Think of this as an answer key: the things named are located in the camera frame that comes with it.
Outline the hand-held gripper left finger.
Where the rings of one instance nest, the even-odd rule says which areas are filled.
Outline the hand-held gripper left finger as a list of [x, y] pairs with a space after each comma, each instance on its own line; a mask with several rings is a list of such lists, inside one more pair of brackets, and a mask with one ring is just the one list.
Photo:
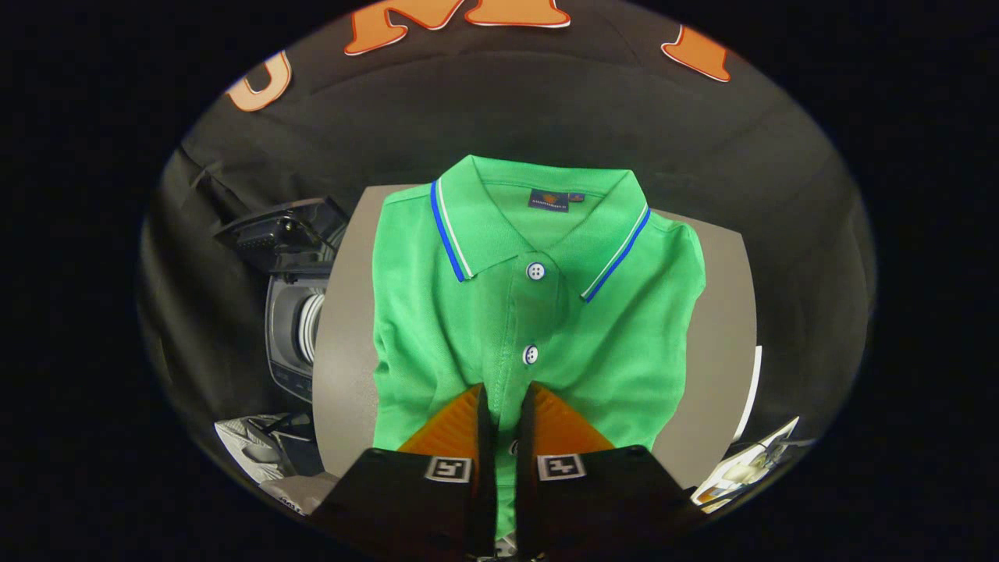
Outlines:
[[311, 520], [375, 559], [492, 558], [495, 448], [488, 392], [478, 384], [396, 450], [361, 453]]

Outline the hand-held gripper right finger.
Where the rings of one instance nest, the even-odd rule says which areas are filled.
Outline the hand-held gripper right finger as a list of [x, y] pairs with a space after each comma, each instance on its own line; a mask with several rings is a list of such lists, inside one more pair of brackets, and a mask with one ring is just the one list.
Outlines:
[[515, 544], [522, 559], [615, 559], [663, 548], [703, 512], [652, 452], [617, 447], [564, 399], [528, 385], [517, 427]]

